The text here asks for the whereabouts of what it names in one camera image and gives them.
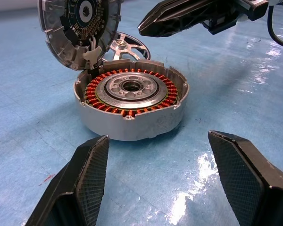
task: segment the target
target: gray metal casing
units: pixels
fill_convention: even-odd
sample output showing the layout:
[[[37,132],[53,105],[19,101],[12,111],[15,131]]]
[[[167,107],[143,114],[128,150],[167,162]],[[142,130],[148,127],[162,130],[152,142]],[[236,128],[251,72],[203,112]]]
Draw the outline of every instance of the gray metal casing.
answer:
[[[179,100],[173,106],[141,113],[134,118],[101,111],[88,105],[84,100],[83,93],[91,80],[91,75],[85,70],[79,74],[78,81],[74,83],[74,94],[81,119],[91,131],[99,135],[108,134],[114,140],[136,141],[167,133],[179,124],[183,118],[189,93],[189,85],[180,72],[172,67],[165,68],[163,63],[150,60],[106,62],[100,67],[100,72],[109,72],[115,68],[142,68],[163,74],[177,86]]]

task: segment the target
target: textured gripper pad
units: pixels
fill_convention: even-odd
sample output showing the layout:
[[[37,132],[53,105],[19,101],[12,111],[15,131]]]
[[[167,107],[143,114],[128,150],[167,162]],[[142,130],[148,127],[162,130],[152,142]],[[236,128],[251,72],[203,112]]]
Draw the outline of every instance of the textured gripper pad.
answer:
[[[260,207],[262,181],[231,141],[213,133],[209,141],[226,197],[240,225],[250,226]]]
[[[87,226],[95,226],[104,195],[109,142],[97,145],[78,183],[77,195]]]

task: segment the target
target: circuit board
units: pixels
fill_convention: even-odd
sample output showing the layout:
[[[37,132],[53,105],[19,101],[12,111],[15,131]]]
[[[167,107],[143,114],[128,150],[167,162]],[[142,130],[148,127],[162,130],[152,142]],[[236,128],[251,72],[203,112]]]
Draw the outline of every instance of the circuit board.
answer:
[[[72,44],[89,46],[94,36],[98,42],[108,20],[108,0],[65,0],[60,17],[65,36]]]

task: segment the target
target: blue floor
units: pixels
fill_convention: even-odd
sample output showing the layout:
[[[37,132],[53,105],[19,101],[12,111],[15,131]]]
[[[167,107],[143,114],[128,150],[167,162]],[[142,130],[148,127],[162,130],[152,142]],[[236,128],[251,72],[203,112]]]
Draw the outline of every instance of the blue floor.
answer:
[[[99,226],[237,226],[207,133],[250,139],[283,170],[283,48],[266,17],[212,36],[201,25],[169,38],[138,34],[156,4],[125,0],[119,31],[179,69],[191,85],[182,123],[138,142],[111,141]],[[283,8],[275,11],[283,39]],[[23,226],[75,148],[97,135],[80,121],[72,90],[79,72],[45,44],[36,9],[0,13],[0,226]]]

